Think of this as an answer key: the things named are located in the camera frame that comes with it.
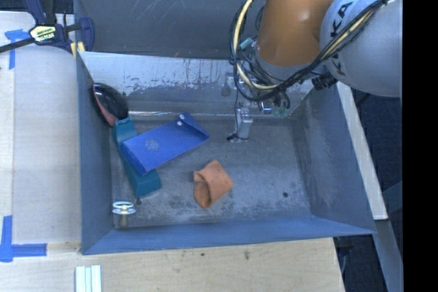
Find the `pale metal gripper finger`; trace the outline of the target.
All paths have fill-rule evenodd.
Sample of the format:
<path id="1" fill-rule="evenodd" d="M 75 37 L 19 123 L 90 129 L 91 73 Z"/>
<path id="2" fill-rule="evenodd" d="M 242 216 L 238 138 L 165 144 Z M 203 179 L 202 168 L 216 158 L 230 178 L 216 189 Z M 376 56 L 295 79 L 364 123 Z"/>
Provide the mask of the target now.
<path id="1" fill-rule="evenodd" d="M 253 119 L 249 110 L 240 108 L 238 112 L 238 137 L 241 140 L 247 140 L 249 138 L 252 125 Z"/>
<path id="2" fill-rule="evenodd" d="M 233 125 L 233 132 L 230 133 L 226 140 L 228 142 L 237 142 L 239 140 L 239 111 L 238 108 L 234 109 L 234 125 Z"/>

